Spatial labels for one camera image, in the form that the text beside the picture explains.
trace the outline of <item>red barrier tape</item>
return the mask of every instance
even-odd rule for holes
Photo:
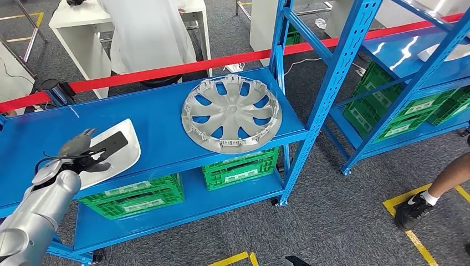
[[[455,21],[458,21],[462,16],[463,16],[463,13],[446,16],[446,17],[443,17],[443,19],[447,22],[455,22]],[[422,29],[422,28],[427,28],[431,26],[433,26],[431,22],[421,21],[421,22],[401,25],[401,26],[392,27],[392,28],[377,29],[377,30],[369,31],[365,39],[369,40],[369,39],[374,39],[374,38],[379,38],[379,37],[385,37],[385,36],[392,35],[392,34],[408,32],[411,30]],[[324,39],[321,42],[327,48],[330,48],[338,44],[338,39],[339,38]],[[312,47],[308,43],[289,45],[285,47],[284,55],[308,52],[311,50],[312,50]],[[256,60],[260,60],[264,58],[269,58],[270,55],[271,55],[271,50],[235,54],[235,55],[229,55],[227,57],[219,57],[219,58],[204,60],[204,61],[195,62],[195,63],[170,66],[167,68],[152,69],[152,70],[129,73],[129,74],[124,74],[124,75],[116,75],[116,76],[100,78],[100,79],[76,81],[76,82],[69,83],[69,85],[76,93],[81,93],[83,91],[88,91],[88,90],[125,85],[129,83],[143,81],[143,80],[157,79],[157,78],[163,78],[166,76],[179,75],[179,74],[185,74],[185,73],[190,73],[190,72],[195,72],[195,71],[200,71],[200,70],[206,70],[209,68],[218,68],[218,67],[223,67],[225,65],[230,65],[230,64],[252,62],[252,61],[256,61]],[[48,100],[49,98],[46,96],[45,93],[36,93],[33,95],[29,95],[29,96],[25,96],[25,97],[21,97],[21,98],[17,98],[14,100],[0,103],[0,112],[6,112],[6,111],[11,111],[17,108],[22,108],[22,107],[26,107],[26,106],[30,106],[34,104],[40,104]]]

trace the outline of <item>white lab coat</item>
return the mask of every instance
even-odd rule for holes
[[[183,0],[99,0],[115,26],[111,65],[118,74],[196,61],[181,19]]]

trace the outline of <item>black cable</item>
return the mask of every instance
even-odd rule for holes
[[[10,75],[10,74],[8,73],[8,71],[7,71],[7,65],[5,64],[5,61],[3,61],[3,59],[2,59],[1,57],[0,57],[0,60],[2,61],[3,66],[5,67],[5,74],[7,74],[8,76],[10,76],[10,77],[12,77],[12,78],[23,78],[23,79],[27,80],[29,83],[33,84],[33,86],[34,86],[34,83],[31,82],[31,80],[27,79],[27,78],[24,77],[24,76]]]
[[[47,157],[47,158],[42,158],[41,160],[39,160],[36,165],[34,166],[34,175],[36,175],[38,173],[38,170],[39,170],[39,165],[42,163],[42,162],[46,162],[46,161],[51,161],[51,160],[55,160],[55,159],[80,159],[80,158],[85,158],[85,157],[89,157],[89,156],[92,156],[92,155],[95,155],[95,154],[99,154],[100,152],[103,152],[105,151],[106,149],[101,149],[99,151],[95,151],[95,152],[92,152],[90,154],[83,154],[83,155],[77,155],[77,156],[56,156],[56,157]]]

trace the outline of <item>white sock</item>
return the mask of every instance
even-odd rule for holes
[[[423,193],[421,193],[421,196],[425,199],[425,201],[429,204],[429,205],[436,205],[436,202],[439,198],[436,198],[436,197],[433,197],[431,196],[431,194],[429,194],[429,192],[424,191]]]

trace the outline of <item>robotic arm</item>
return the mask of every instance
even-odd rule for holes
[[[36,164],[32,185],[23,200],[0,224],[0,266],[40,265],[65,211],[82,188],[79,174],[107,171],[111,164],[103,161],[128,144],[117,131],[90,147],[94,131],[85,130],[69,140],[57,157]],[[38,169],[44,161],[50,162]]]

